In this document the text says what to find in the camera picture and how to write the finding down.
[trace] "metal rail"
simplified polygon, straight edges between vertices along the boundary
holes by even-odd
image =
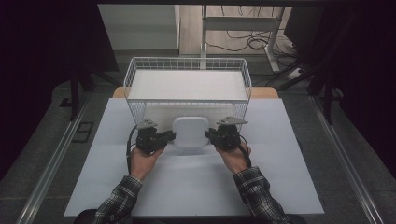
[[[62,137],[52,157],[49,159],[49,163],[47,164],[43,174],[35,184],[35,188],[33,189],[32,194],[21,211],[16,223],[27,224],[34,221],[35,215],[37,214],[38,209],[40,208],[40,205],[43,202],[48,189],[50,188],[50,184],[52,183],[52,180],[55,177],[59,166],[61,165],[64,154],[67,151],[70,142],[72,141],[73,135],[78,128],[82,116],[85,113],[90,98],[91,93],[88,92],[82,96],[81,109],[76,115],[74,121],[70,121],[66,131],[64,132],[64,136]]]
[[[370,223],[379,224],[384,223],[381,216],[379,215],[378,209],[376,208],[375,202],[370,195],[368,189],[364,186],[361,178],[358,175],[355,167],[352,164],[352,161],[347,155],[347,151],[345,150],[341,140],[339,139],[334,127],[327,123],[327,120],[323,116],[323,108],[320,104],[318,98],[314,98],[312,96],[309,97],[311,103],[314,105],[315,110],[317,112],[318,118],[323,126],[325,133],[328,135],[332,142],[332,146],[334,148],[335,154],[337,155],[341,165],[346,173],[347,178],[349,179],[350,185],[358,197],[358,200],[361,203],[361,206],[369,219]]]

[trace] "hand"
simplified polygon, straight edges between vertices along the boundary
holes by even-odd
[[[163,153],[164,149],[165,147],[148,155],[139,148],[134,147],[131,152],[131,175],[143,181],[154,168],[155,161]]]
[[[247,151],[247,154],[250,155],[250,147],[248,148],[247,144],[244,142],[241,142],[241,146]],[[224,160],[224,164],[234,175],[248,168],[244,154],[242,154],[241,150],[238,148],[228,151],[216,147],[216,151],[220,154]]]

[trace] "white rounded object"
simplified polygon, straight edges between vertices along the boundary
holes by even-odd
[[[209,139],[205,131],[209,130],[209,120],[203,117],[181,117],[173,122],[176,133],[174,144],[177,147],[203,147]]]

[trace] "person's right hand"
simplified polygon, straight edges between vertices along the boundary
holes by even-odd
[[[241,146],[247,151],[247,154],[250,155],[251,152],[250,147],[248,148],[248,146],[244,142],[241,142]],[[242,154],[241,150],[239,150],[238,148],[231,151],[223,150],[218,147],[215,148],[216,151],[223,158],[224,164],[234,175],[248,168],[248,164],[244,157],[244,154]]]

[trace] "white tabletop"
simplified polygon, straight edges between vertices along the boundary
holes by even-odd
[[[245,119],[248,124],[241,134],[252,148],[252,164],[260,167],[285,212],[323,213],[282,100],[251,100]],[[126,141],[133,127],[125,99],[109,99],[65,216],[97,208],[127,174]],[[213,146],[177,148],[172,144],[145,180],[133,210],[136,217],[248,214],[231,172]]]

